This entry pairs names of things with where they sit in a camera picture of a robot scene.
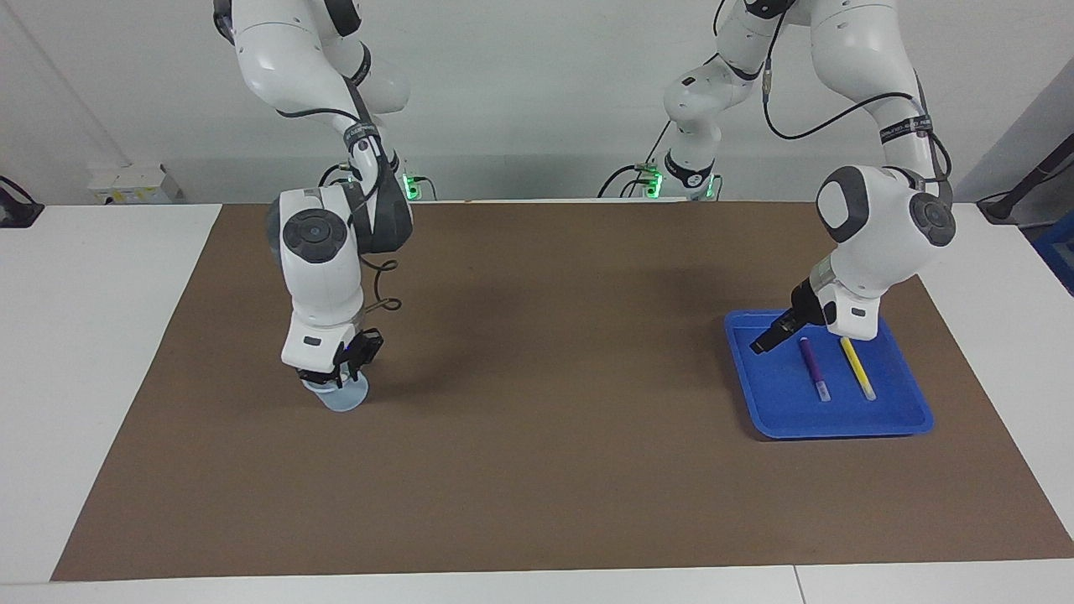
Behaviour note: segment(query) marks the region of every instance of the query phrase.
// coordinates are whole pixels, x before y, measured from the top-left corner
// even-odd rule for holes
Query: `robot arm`
[[[767,104],[772,38],[785,20],[810,27],[817,75],[865,103],[887,166],[844,167],[825,181],[817,211],[838,247],[794,290],[792,308],[753,349],[770,350],[808,323],[872,340],[881,297],[955,235],[949,187],[938,177],[932,123],[902,44],[896,0],[737,0],[731,10],[720,55],[668,89],[668,115],[680,128],[665,166],[691,197],[700,197],[720,142],[716,115],[740,102],[761,74]]]
[[[676,124],[664,168],[690,199],[705,197],[709,188],[722,140],[716,118],[750,96],[781,14],[735,1],[730,17],[720,28],[720,52],[680,76],[664,94],[664,107]]]
[[[374,118],[401,111],[409,85],[357,38],[352,0],[215,0],[215,9],[247,86],[285,117],[330,125],[347,147],[352,182],[286,191],[268,222],[293,305],[281,359],[325,405],[349,411],[367,389],[359,369],[382,343],[357,328],[361,256],[395,251],[412,231],[398,158]]]

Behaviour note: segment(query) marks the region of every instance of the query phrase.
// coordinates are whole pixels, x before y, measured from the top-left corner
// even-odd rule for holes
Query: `brown paper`
[[[1074,557],[916,281],[932,433],[754,430],[722,320],[829,251],[811,205],[420,206],[346,415],[278,360],[264,213],[221,213],[54,579]]]

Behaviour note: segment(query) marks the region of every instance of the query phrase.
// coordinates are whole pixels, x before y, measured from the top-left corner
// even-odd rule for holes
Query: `table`
[[[17,485],[0,493],[0,584],[11,584],[0,587],[0,600],[464,602],[510,594],[523,602],[813,604],[1074,595],[1070,560],[14,586],[48,580],[218,212],[50,207],[34,229],[0,233],[0,368],[10,383],[4,399],[23,403],[17,413],[5,406],[0,423],[0,476]],[[958,238],[921,278],[1070,532],[1074,375],[1064,370],[1074,353],[1074,299],[1017,229],[992,227],[972,206],[956,215]]]

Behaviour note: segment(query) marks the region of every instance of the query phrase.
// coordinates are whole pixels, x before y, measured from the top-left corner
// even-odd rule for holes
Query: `blue tray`
[[[872,342],[854,347],[876,391],[867,401],[839,337],[827,328],[809,326],[795,337],[764,355],[750,344],[783,311],[739,311],[727,315],[724,327],[738,368],[742,392],[754,426],[771,438],[845,438],[909,436],[932,430],[932,412],[896,344],[881,320]],[[831,392],[822,403],[798,349],[798,339],[809,337]]]

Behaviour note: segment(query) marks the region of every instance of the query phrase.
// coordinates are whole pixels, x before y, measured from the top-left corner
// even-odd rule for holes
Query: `cable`
[[[634,189],[632,187],[637,187],[638,185],[647,185],[647,184],[649,184],[648,181],[642,181],[641,178],[635,178],[635,179],[630,181],[629,183],[623,185],[623,190],[619,192],[619,197],[621,197],[621,198],[627,197],[626,189],[628,189],[628,188],[630,189],[630,196],[629,197],[634,197]]]
[[[284,111],[277,110],[276,113],[282,115],[284,117],[286,117],[288,119],[294,119],[296,117],[309,117],[310,115],[320,115],[320,114],[324,114],[324,113],[331,113],[331,114],[335,114],[335,115],[342,115],[344,117],[349,117],[349,118],[353,119],[355,123],[359,123],[359,124],[361,124],[361,121],[362,121],[361,119],[359,119],[352,113],[348,113],[348,112],[339,110],[339,109],[330,109],[330,107],[310,109],[310,110],[300,111],[300,112],[295,112],[295,113],[288,113],[288,112],[284,112]]]
[[[38,203],[37,201],[34,201],[33,197],[31,197],[30,193],[26,192],[26,189],[24,189],[23,187],[20,187],[18,185],[18,183],[16,183],[15,181],[12,181],[11,178],[9,178],[6,176],[0,176],[0,183],[3,183],[5,185],[8,185],[9,187],[15,189],[15,191],[17,191],[18,195],[25,197],[27,199],[27,201],[30,202],[31,205],[41,205],[40,203]]]
[[[954,170],[954,164],[950,161],[950,154],[947,153],[947,147],[944,146],[943,141],[940,136],[937,136],[935,132],[929,132],[929,140],[940,149],[940,154],[943,156],[944,166],[946,168],[940,173],[935,178],[926,178],[926,183],[946,183],[950,178],[950,173]]]
[[[716,6],[716,16],[712,17],[712,35],[714,38],[720,38],[720,31],[716,29],[716,26],[720,23],[720,13],[724,10],[725,2],[727,2],[727,0],[720,0],[720,5]]]
[[[605,181],[604,186],[600,187],[600,192],[597,193],[597,199],[600,199],[600,198],[604,197],[605,191],[607,191],[608,187],[610,187],[611,184],[613,182],[615,182],[615,178],[619,178],[623,174],[626,174],[627,172],[629,172],[630,170],[634,170],[634,169],[635,169],[635,167],[633,164],[632,166],[624,166],[624,167],[620,168],[619,170],[616,170],[614,173],[612,173],[611,176],[608,176],[608,179]]]
[[[661,146],[661,142],[664,141],[664,136],[668,133],[668,128],[671,128],[671,120],[670,119],[667,121],[667,124],[664,125],[664,129],[661,130],[661,135],[657,136],[656,138],[656,142],[653,143],[653,148],[649,149],[649,155],[645,156],[645,163],[649,163],[650,161],[653,160],[653,156],[656,155],[656,148]],[[640,178],[641,178],[641,170],[638,170],[638,173],[635,176],[635,181],[638,181]],[[636,187],[636,186],[637,186],[637,183],[635,183],[630,187],[630,197],[634,197],[634,187]]]
[[[720,178],[720,188],[716,189],[716,201],[720,201],[720,193],[724,192],[724,177],[721,174],[716,174],[712,177]]]
[[[1063,173],[1066,172],[1068,170],[1070,170],[1071,168],[1074,168],[1074,161],[1071,161],[1070,163],[1068,163],[1066,166],[1062,167],[1061,169],[1053,172],[1047,178],[1041,181],[1036,186],[1040,187],[1044,183],[1048,183],[1048,182],[1055,181],[1056,178],[1062,176]],[[985,202],[985,201],[989,201],[989,200],[996,199],[998,197],[1005,197],[1005,196],[1008,196],[1008,195],[1011,195],[1013,192],[1014,192],[1014,189],[1006,190],[1006,191],[999,192],[999,193],[993,193],[993,195],[990,195],[990,196],[988,196],[986,198],[978,199],[974,203],[982,203],[982,202]]]
[[[344,168],[344,166],[345,166],[345,164],[343,164],[343,163],[336,163],[336,164],[335,164],[335,166],[333,166],[332,168],[329,168],[329,169],[328,169],[328,170],[326,170],[326,171],[324,172],[324,174],[322,174],[322,175],[321,175],[321,181],[320,181],[320,183],[318,183],[318,185],[317,185],[317,186],[318,186],[318,187],[323,187],[323,186],[324,186],[324,183],[328,183],[328,182],[329,182],[329,176],[331,176],[332,174],[334,174],[334,173],[335,173],[336,171],[340,171],[340,170],[346,170],[346,168]]]
[[[373,262],[365,259],[364,256],[359,254],[358,259],[362,261],[363,264],[373,269],[376,275],[373,277],[373,296],[376,297],[376,302],[369,304],[368,306],[362,308],[363,313],[372,313],[377,308],[383,308],[389,313],[394,313],[403,307],[403,301],[398,298],[384,298],[380,294],[380,277],[384,273],[390,273],[395,269],[400,268],[398,260],[388,260],[383,264],[374,264]]]
[[[429,186],[433,189],[433,201],[440,201],[440,196],[436,193],[436,183],[433,182],[429,176],[416,176],[415,183],[429,183]]]
[[[799,139],[804,139],[806,136],[812,136],[813,134],[816,134],[821,130],[824,130],[825,128],[831,126],[832,124],[839,121],[840,119],[846,117],[847,115],[850,115],[850,114],[858,111],[859,109],[861,109],[861,107],[863,107],[863,106],[866,106],[866,105],[868,105],[870,103],[875,103],[876,101],[883,101],[884,99],[891,99],[891,98],[901,98],[901,99],[908,99],[908,100],[911,100],[911,101],[914,100],[914,98],[912,96],[908,95],[906,92],[884,92],[883,95],[876,95],[875,97],[872,97],[870,99],[866,99],[866,100],[861,101],[860,103],[858,103],[858,104],[856,104],[856,105],[847,109],[843,113],[840,113],[839,115],[832,117],[831,119],[825,121],[824,124],[822,124],[822,125],[819,125],[819,126],[817,126],[815,128],[811,128],[811,129],[809,129],[809,130],[807,130],[804,132],[801,132],[799,134],[784,134],[779,129],[777,129],[775,125],[772,124],[772,116],[768,112],[768,101],[765,101],[761,104],[764,105],[764,109],[765,109],[765,120],[768,121],[768,128],[772,131],[772,133],[775,134],[777,136],[781,138],[781,139],[783,139],[784,141],[797,141]]]

